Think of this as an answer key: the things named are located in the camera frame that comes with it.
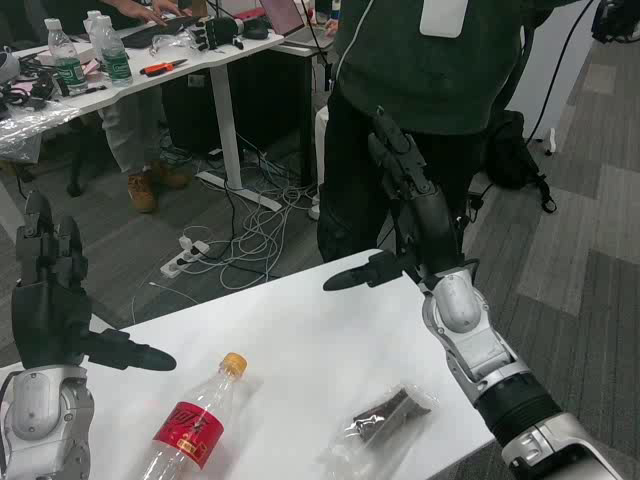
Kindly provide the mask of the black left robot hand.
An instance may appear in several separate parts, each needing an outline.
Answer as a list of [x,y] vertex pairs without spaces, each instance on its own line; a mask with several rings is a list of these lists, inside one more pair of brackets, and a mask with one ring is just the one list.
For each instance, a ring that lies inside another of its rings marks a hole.
[[92,302],[83,288],[88,259],[78,225],[70,216],[56,223],[49,200],[38,191],[27,197],[16,257],[21,275],[12,293],[12,333],[25,368],[79,366],[84,360],[118,370],[176,368],[170,354],[135,343],[124,331],[90,329]]

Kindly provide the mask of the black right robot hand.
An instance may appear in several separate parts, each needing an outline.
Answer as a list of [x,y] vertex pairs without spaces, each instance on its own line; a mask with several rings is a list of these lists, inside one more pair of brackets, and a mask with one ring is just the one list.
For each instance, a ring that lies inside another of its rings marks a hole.
[[379,184],[391,202],[396,251],[382,251],[364,265],[334,275],[323,289],[339,291],[363,284],[374,288],[403,274],[429,291],[453,274],[472,284],[479,261],[465,259],[462,252],[468,221],[453,217],[441,186],[427,175],[427,162],[413,137],[378,108],[367,142]]

